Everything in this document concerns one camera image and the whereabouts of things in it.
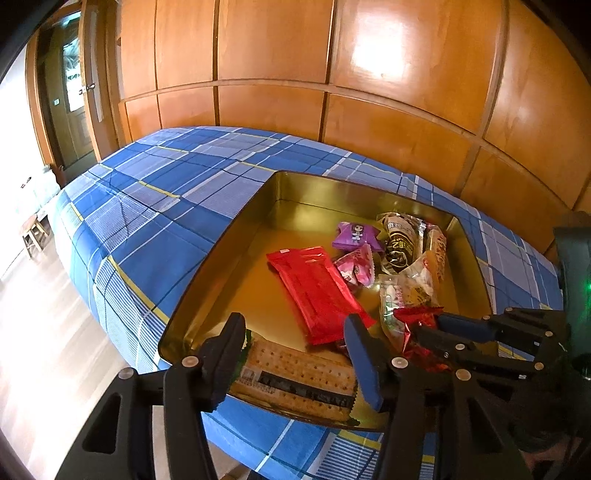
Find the red snack package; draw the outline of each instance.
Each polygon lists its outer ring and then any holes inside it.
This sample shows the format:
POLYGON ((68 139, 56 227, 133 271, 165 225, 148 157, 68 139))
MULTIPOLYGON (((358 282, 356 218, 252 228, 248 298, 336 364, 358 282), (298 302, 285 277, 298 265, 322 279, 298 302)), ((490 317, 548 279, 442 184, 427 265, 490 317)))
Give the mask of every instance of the red snack package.
POLYGON ((431 350, 424 348, 411 340, 411 328, 413 325, 423 325, 430 328, 437 328, 435 315, 443 312, 443 307, 410 307, 397 309, 394 316, 404 323, 404 347, 402 355, 429 372, 442 372, 449 370, 449 367, 441 363, 431 350))
POLYGON ((343 322, 357 313, 370 327, 374 320, 361 308, 322 247, 285 249, 267 254, 304 317, 312 345, 342 340, 343 322))

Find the gold metal tray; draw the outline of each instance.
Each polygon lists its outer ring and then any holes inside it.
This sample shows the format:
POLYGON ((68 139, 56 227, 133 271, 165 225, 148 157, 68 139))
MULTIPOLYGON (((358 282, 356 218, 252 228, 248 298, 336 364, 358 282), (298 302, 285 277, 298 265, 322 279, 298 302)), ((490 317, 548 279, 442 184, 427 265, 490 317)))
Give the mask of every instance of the gold metal tray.
MULTIPOLYGON (((473 318, 491 314, 478 261, 460 222, 453 215, 415 200, 347 181, 279 171, 258 190, 203 261, 183 294, 158 346, 160 356, 178 362, 210 336, 217 335, 231 312, 241 312, 246 327, 271 342, 332 359, 350 361, 325 346, 309 346, 299 324, 300 313, 267 264, 266 254, 284 248, 331 243, 339 222, 379 226, 379 213, 409 213, 441 227, 447 237, 447 263, 440 303, 447 312, 473 318)), ((379 264, 376 264, 376 276, 379 264)), ((379 320, 377 286, 363 288, 360 304, 379 320)), ((387 341, 379 322, 370 329, 387 341)), ((313 423, 343 427, 315 417, 278 411, 252 398, 251 404, 313 423)), ((352 417, 358 429, 380 429, 386 422, 358 395, 352 417)))

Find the bed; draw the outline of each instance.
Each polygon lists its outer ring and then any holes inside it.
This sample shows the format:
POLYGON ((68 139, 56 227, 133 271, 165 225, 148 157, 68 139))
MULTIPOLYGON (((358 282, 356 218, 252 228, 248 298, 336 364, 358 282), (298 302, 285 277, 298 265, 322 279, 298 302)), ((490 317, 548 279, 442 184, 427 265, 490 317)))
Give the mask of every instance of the bed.
MULTIPOLYGON (((64 268, 139 372, 168 367, 157 349, 166 321, 232 218, 277 170, 346 179, 447 210, 472 243, 494 312, 508 306, 562 308, 548 260, 424 179, 291 135, 164 129, 92 167, 60 192, 49 211, 64 268)), ((503 355, 521 355, 500 348, 503 355)), ((271 480, 369 479, 381 438, 289 420, 233 398, 205 414, 204 424, 213 443, 271 480)), ((433 448, 427 442, 423 478, 431 478, 433 448)))

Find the wooden door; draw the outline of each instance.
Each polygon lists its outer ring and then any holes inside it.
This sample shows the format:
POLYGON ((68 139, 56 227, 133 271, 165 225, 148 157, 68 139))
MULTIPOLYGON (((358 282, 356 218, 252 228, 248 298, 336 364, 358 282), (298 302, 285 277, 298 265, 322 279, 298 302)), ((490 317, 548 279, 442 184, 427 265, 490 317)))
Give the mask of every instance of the wooden door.
POLYGON ((79 27, 86 125, 98 161, 119 149, 107 83, 107 6, 108 0, 83 0, 79 27))

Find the cartoon character print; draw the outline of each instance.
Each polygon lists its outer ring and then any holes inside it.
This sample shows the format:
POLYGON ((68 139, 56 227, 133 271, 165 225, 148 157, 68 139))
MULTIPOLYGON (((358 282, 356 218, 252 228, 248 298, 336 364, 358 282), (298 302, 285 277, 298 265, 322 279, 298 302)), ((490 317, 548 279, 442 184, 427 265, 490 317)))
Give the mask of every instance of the cartoon character print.
POLYGON ((356 243, 361 243, 361 239, 363 238, 363 230, 364 226, 358 223, 353 224, 351 227, 351 239, 356 243))

